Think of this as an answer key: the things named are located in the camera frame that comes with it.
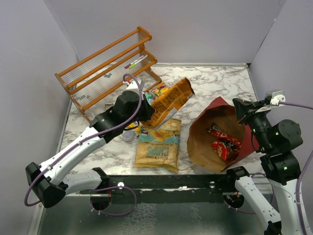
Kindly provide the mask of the teal Fox's candy bag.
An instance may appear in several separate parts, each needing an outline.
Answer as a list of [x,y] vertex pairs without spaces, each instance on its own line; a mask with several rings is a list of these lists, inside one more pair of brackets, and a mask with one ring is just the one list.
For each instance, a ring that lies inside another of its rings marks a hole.
[[155,93],[145,93],[145,97],[149,104],[152,104],[158,98]]

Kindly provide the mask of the yellow snack bar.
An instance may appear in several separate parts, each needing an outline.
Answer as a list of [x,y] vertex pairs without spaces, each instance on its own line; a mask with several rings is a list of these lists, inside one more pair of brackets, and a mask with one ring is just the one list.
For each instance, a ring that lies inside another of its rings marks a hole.
[[135,135],[139,137],[140,132],[141,132],[141,126],[142,125],[140,122],[133,122],[126,128],[126,130],[133,130]]

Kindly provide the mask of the orange candy bag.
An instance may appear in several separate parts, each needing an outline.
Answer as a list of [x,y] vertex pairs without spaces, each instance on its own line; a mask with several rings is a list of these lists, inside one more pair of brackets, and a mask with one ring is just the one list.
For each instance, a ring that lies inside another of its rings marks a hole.
[[170,86],[167,85],[164,82],[161,82],[157,84],[153,89],[150,91],[150,93],[154,96],[161,96],[163,93],[165,93],[167,90],[169,90]]

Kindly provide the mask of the orange yellow chips bag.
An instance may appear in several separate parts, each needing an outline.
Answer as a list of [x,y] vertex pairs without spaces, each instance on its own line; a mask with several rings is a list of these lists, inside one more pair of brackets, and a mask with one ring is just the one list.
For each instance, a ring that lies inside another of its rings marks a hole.
[[142,125],[149,129],[157,129],[168,121],[193,95],[194,91],[190,81],[186,77],[182,78],[150,104],[155,112],[149,121],[142,121]]

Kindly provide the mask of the beige snack packet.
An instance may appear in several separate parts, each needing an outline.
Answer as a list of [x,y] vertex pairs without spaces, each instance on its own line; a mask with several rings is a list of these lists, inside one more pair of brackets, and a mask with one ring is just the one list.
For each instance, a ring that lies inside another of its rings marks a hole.
[[178,172],[181,120],[171,118],[158,129],[141,127],[134,167],[165,167]]

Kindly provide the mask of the red rice cracker bag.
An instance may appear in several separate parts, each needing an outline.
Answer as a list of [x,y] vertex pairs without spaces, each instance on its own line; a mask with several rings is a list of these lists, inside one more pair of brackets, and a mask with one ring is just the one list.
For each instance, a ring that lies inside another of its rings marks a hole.
[[240,141],[217,140],[211,144],[212,149],[225,162],[232,162],[239,156]]

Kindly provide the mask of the red brown paper bag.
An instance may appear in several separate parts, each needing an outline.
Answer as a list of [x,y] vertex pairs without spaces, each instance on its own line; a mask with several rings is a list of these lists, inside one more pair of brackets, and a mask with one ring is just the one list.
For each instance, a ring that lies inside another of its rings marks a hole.
[[[223,161],[212,149],[211,144],[219,140],[207,132],[213,123],[242,142],[239,156],[234,161]],[[222,97],[215,98],[189,128],[187,154],[190,161],[215,173],[227,170],[259,148],[251,128],[237,122],[234,106],[229,105]]]

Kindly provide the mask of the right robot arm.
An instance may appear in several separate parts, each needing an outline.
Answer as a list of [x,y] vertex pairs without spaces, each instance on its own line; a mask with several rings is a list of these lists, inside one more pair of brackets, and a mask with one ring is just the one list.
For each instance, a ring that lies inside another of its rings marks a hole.
[[300,126],[290,119],[272,126],[267,119],[271,107],[286,104],[284,97],[267,96],[258,102],[239,98],[232,101],[238,123],[252,130],[260,146],[259,152],[263,154],[261,165],[276,196],[278,210],[254,185],[244,167],[227,170],[225,187],[242,194],[257,215],[266,235],[311,235],[313,232],[301,192],[302,178],[308,165],[300,168],[292,152],[303,143]]

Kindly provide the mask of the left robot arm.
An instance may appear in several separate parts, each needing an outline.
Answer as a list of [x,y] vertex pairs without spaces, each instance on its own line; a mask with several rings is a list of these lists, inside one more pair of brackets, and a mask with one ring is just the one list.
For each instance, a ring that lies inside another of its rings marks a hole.
[[131,123],[149,120],[153,113],[144,92],[124,91],[113,107],[98,114],[66,148],[39,165],[31,162],[25,168],[29,188],[24,204],[32,206],[28,202],[30,192],[36,194],[45,208],[55,206],[71,193],[83,190],[105,192],[108,179],[100,168],[73,175],[69,172],[89,154],[121,135]]

